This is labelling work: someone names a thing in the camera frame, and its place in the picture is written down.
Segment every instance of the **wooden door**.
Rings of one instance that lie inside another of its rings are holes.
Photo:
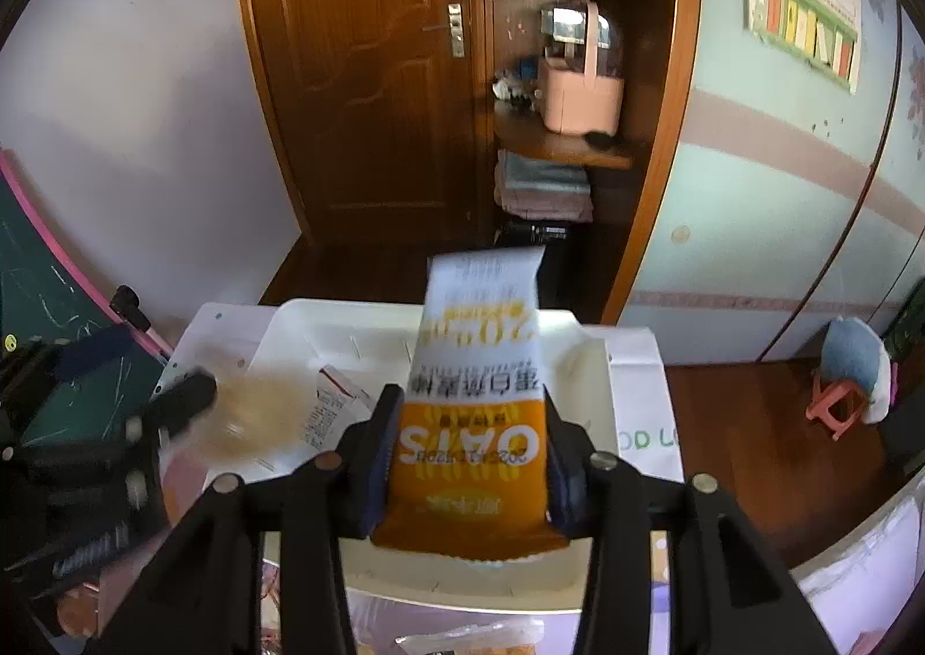
[[[451,2],[464,58],[450,51]],[[475,237],[468,2],[251,0],[279,155],[318,242]]]

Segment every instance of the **wooden door frame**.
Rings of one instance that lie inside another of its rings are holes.
[[[279,118],[276,115],[276,105],[273,103],[273,93],[270,90],[269,79],[267,79],[267,63],[265,62],[264,51],[260,46],[260,39],[257,36],[253,2],[251,0],[238,0],[238,2],[240,4],[240,18],[244,25],[244,39],[247,42],[248,55],[251,56],[253,82],[257,87],[257,96],[260,98],[260,106],[264,111],[264,119],[267,121],[267,130],[270,133],[270,141],[273,143],[273,153],[276,155],[276,164],[279,166],[279,173],[283,176],[286,193],[288,193],[290,204],[293,206],[299,229],[302,230],[304,242],[308,246],[313,246],[316,241],[312,235],[312,227],[309,224],[308,216],[305,213],[302,193],[299,192],[299,187],[296,185],[293,167],[290,164],[286,146],[283,144]]]
[[[475,129],[476,234],[491,244],[494,232],[495,130],[489,88],[495,77],[495,28],[493,0],[470,0],[472,36],[473,125]]]
[[[629,238],[617,269],[613,286],[601,314],[601,324],[616,324],[628,301],[639,267],[642,265],[649,238],[655,227],[658,209],[665,195],[668,176],[672,173],[674,153],[681,138],[687,97],[694,76],[697,30],[700,28],[700,0],[675,0],[672,50],[668,59],[665,93],[658,114],[658,129],[652,144],[646,179],[632,218]]]

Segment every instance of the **pink basket handle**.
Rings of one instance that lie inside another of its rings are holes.
[[[584,33],[584,87],[593,90],[598,82],[598,4],[587,2],[587,23]]]

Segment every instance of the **door handle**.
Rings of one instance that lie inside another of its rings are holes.
[[[463,33],[463,7],[459,2],[447,5],[447,24],[431,24],[421,27],[421,31],[438,31],[443,28],[450,30],[450,51],[453,57],[465,57],[465,36]]]

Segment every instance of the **pink stool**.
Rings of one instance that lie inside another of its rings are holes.
[[[845,420],[838,420],[831,412],[831,408],[845,399],[848,404],[848,417]],[[822,384],[819,381],[819,369],[813,371],[812,375],[812,401],[806,407],[807,420],[822,420],[831,429],[831,439],[838,439],[854,424],[867,407],[867,395],[861,387],[854,381],[846,379],[842,381],[832,381],[829,386],[822,391]]]

